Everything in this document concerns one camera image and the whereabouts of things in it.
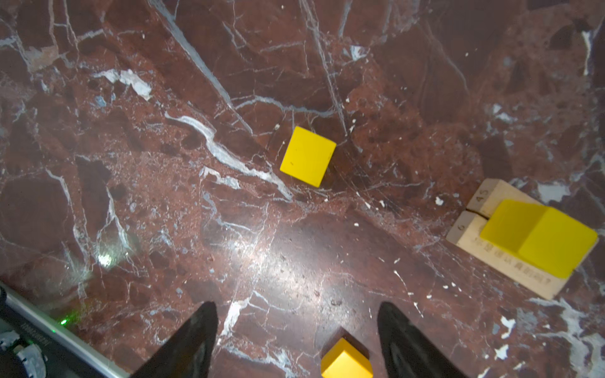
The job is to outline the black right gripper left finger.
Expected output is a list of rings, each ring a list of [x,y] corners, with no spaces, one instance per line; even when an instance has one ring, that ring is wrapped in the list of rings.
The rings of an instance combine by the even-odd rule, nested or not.
[[[133,377],[207,377],[217,336],[214,302],[203,303]]]

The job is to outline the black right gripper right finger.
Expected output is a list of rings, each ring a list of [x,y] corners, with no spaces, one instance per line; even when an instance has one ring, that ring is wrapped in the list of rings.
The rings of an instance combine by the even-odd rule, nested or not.
[[[465,376],[393,303],[380,305],[377,326],[389,377]]]

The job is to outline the natural wood long block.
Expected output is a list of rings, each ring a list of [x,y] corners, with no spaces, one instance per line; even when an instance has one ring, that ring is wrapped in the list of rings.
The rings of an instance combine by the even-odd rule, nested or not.
[[[554,299],[562,291],[569,278],[554,277],[483,240],[480,234],[486,224],[485,218],[465,210],[446,240],[543,299]]]

